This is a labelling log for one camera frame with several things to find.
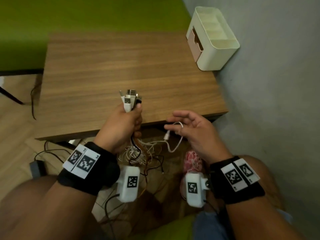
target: black and white square pattern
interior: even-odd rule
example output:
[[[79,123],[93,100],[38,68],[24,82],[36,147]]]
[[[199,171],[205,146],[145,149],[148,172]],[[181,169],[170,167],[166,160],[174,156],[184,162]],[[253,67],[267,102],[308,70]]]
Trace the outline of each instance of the black and white square pattern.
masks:
[[[138,176],[129,176],[127,188],[135,188],[138,185]]]
[[[68,161],[72,164],[75,164],[81,156],[81,152],[79,152],[78,150],[74,150],[72,155],[68,158]]]
[[[77,164],[77,167],[88,173],[90,172],[94,163],[95,163],[94,159],[84,155],[83,158],[80,160],[80,162]]]
[[[250,176],[252,176],[254,174],[252,172],[252,170],[246,164],[240,165],[239,168],[244,173],[244,175],[247,176],[247,177],[250,177]]]
[[[198,193],[197,183],[188,182],[188,192],[192,194],[197,194]]]
[[[230,182],[231,185],[234,185],[234,184],[242,181],[241,176],[239,175],[239,173],[235,169],[232,169],[231,171],[225,173],[224,175],[226,175],[226,178],[228,179],[228,181]]]

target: desk organizer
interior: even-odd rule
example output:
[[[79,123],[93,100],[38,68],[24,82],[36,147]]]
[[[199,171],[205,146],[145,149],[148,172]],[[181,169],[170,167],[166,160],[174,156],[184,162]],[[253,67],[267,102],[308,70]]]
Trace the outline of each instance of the desk organizer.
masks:
[[[188,32],[194,61],[202,71],[220,70],[240,47],[222,13],[215,7],[196,7]]]

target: wrist strap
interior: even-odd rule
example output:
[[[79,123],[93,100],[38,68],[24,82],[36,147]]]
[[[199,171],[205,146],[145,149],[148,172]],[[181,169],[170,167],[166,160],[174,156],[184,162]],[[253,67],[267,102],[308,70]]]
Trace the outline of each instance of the wrist strap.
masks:
[[[265,195],[258,183],[259,176],[243,158],[235,156],[216,162],[210,165],[210,170],[214,196],[222,198],[226,204]]]
[[[63,168],[58,175],[61,185],[95,196],[104,185],[111,187],[120,175],[116,157],[93,142],[78,145]]]

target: pink shoe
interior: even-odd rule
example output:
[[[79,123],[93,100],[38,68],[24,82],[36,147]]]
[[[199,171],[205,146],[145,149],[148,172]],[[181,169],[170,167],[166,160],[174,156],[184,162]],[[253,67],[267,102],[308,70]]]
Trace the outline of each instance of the pink shoe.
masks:
[[[189,172],[201,172],[202,171],[202,160],[199,158],[195,151],[187,151],[186,157],[183,163],[183,173],[186,175]],[[187,190],[185,177],[180,182],[180,193],[184,200],[186,200]]]

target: black chair leg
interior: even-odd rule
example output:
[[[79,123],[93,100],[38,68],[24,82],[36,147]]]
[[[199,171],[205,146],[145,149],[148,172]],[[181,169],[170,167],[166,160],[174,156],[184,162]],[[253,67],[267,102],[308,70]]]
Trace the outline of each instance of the black chair leg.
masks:
[[[2,87],[0,87],[0,93],[4,96],[10,98],[11,100],[15,101],[18,104],[24,104],[19,99],[17,99],[15,96],[13,96],[11,93],[8,93],[6,90],[4,90]]]

